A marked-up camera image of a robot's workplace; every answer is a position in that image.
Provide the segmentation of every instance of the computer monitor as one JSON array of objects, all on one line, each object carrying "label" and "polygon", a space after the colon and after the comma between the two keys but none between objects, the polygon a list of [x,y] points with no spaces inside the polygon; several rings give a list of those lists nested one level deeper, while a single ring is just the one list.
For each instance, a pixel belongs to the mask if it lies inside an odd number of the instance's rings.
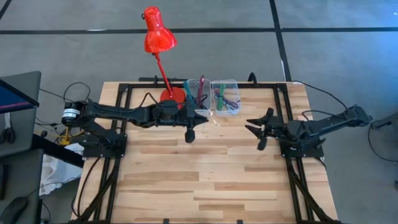
[{"label": "computer monitor", "polygon": [[0,114],[38,106],[37,101],[0,79]]}]

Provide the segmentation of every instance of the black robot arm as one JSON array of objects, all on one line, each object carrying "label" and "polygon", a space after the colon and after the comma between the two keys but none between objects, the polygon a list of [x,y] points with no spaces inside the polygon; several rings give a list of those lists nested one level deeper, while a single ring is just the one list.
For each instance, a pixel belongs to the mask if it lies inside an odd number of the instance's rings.
[{"label": "black robot arm", "polygon": [[103,157],[117,157],[110,155],[110,151],[119,151],[118,154],[124,154],[126,147],[126,135],[118,134],[115,130],[105,129],[95,122],[95,118],[114,119],[118,121],[128,121],[132,124],[149,128],[152,126],[182,126],[187,127],[185,141],[187,143],[195,140],[193,128],[196,125],[203,124],[208,120],[194,110],[194,107],[186,103],[178,109],[178,104],[174,100],[166,100],[149,106],[139,106],[134,109],[119,108],[95,103],[91,100],[65,103],[65,109],[62,117],[62,124],[66,127],[80,127],[96,136],[92,141],[82,142],[85,147],[85,153],[90,152],[90,146],[93,148],[113,148],[112,150],[96,150]]},{"label": "black robot arm", "polygon": [[286,144],[292,151],[304,152],[306,149],[318,149],[324,139],[320,136],[343,127],[357,127],[369,124],[372,117],[368,116],[360,106],[352,106],[346,111],[319,121],[289,121],[282,124],[274,110],[269,108],[267,114],[259,119],[249,119],[248,122],[261,128],[246,125],[248,130],[259,139],[258,150],[264,150],[267,137],[276,138],[281,144]]}]

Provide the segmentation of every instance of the clear plastic container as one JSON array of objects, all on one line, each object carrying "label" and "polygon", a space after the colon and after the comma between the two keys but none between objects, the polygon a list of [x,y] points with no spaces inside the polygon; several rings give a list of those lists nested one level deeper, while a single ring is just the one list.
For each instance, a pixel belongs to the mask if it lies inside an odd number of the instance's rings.
[{"label": "clear plastic container", "polygon": [[[217,100],[216,92],[217,92],[217,90],[220,91],[221,84],[225,84],[223,96],[225,97],[225,99],[227,99],[233,105],[229,104],[229,106],[226,106],[226,104],[223,103],[222,110],[218,110],[217,109],[218,100]],[[241,105],[241,98],[239,96],[238,83],[236,83],[236,80],[213,81],[211,83],[211,89],[213,92],[213,96],[215,97],[215,100],[214,100],[215,110],[216,110],[216,114],[218,116],[231,116],[231,115],[236,115],[239,113],[239,111],[242,108],[242,105]]]},{"label": "clear plastic container", "polygon": [[[200,81],[197,79],[189,79],[187,80],[187,84],[191,95],[196,98],[198,96]],[[206,99],[203,101],[203,106],[207,109],[196,109],[195,112],[202,116],[208,117],[211,108],[211,99],[213,98],[210,80],[205,79],[205,82],[203,83],[202,94],[203,96],[207,95]]]}]

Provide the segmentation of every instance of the wooden table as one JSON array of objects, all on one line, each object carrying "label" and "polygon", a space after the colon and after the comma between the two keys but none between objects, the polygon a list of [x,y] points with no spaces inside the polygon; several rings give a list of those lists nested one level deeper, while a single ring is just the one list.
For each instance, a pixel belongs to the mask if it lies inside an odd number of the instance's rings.
[{"label": "wooden table", "polygon": [[[104,83],[99,102],[114,106],[119,84]],[[305,88],[291,83],[287,86],[294,118],[302,119],[301,111],[310,109]],[[148,91],[159,98],[162,90],[134,89],[131,108],[137,107]],[[164,218],[171,223],[236,223],[237,219],[246,223],[295,223],[286,164],[278,142],[269,139],[265,150],[258,151],[256,137],[244,127],[247,119],[264,116],[268,107],[275,108],[274,93],[267,88],[239,92],[239,114],[230,118],[214,114],[208,123],[195,128],[196,140],[191,144],[184,141],[185,128],[127,125],[128,146],[119,171],[113,223],[162,223]],[[144,106],[152,103],[147,99]],[[111,126],[110,120],[96,121],[105,128]],[[85,162],[77,196],[94,160]],[[81,211],[98,192],[103,160],[88,178]],[[326,214],[337,218],[325,168],[313,158],[304,158],[303,163],[310,193]],[[301,194],[299,197],[306,218]],[[107,199],[105,195],[102,218]]]}]

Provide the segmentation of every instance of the monitor screen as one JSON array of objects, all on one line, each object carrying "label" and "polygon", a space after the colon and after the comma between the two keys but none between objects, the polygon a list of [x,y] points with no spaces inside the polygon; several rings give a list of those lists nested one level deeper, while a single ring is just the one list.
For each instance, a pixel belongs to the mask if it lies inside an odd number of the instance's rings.
[{"label": "monitor screen", "polygon": [[0,114],[33,108],[27,99],[6,88],[0,83]]}]

